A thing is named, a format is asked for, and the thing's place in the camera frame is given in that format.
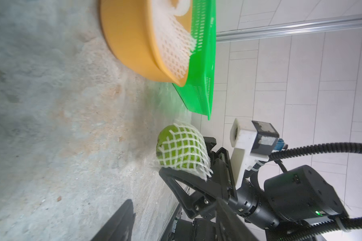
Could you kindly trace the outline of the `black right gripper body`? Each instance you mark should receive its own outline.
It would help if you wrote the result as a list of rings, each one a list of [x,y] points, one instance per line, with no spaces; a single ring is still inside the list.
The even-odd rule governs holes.
[[[243,179],[240,187],[235,187],[229,152],[225,148],[212,151],[212,177],[209,181],[217,183],[221,194],[213,196],[221,198],[229,208],[245,222],[254,224],[260,229],[274,229],[278,226],[278,217],[272,210],[264,192],[256,188],[249,180]]]

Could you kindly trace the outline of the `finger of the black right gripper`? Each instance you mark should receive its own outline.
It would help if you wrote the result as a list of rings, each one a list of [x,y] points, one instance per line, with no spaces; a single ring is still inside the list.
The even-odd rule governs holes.
[[[188,172],[161,168],[160,177],[175,195],[190,219],[198,216],[206,220],[215,217],[216,200],[229,200],[229,181],[222,167],[213,169],[206,181]]]
[[[207,148],[208,154],[210,154],[213,148],[217,145],[217,141],[214,137],[204,137],[205,145]]]

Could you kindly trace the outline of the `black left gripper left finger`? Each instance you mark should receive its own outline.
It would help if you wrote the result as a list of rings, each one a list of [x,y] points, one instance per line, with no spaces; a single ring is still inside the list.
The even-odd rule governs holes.
[[[134,205],[126,200],[91,241],[130,241],[135,222]]]

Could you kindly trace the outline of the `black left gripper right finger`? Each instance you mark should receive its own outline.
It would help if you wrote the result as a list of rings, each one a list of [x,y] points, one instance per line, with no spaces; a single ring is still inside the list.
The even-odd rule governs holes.
[[[218,241],[257,241],[253,233],[222,199],[216,200],[215,213]]]

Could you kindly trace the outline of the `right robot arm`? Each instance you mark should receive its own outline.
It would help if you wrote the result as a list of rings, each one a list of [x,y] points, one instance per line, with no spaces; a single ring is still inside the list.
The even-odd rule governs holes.
[[[205,143],[213,168],[207,181],[170,168],[159,171],[194,220],[187,239],[253,241],[248,223],[263,229],[269,241],[313,241],[329,232],[362,230],[362,217],[350,218],[335,189],[312,167],[284,169],[263,187],[252,173],[236,188],[228,151],[213,151],[214,138]]]

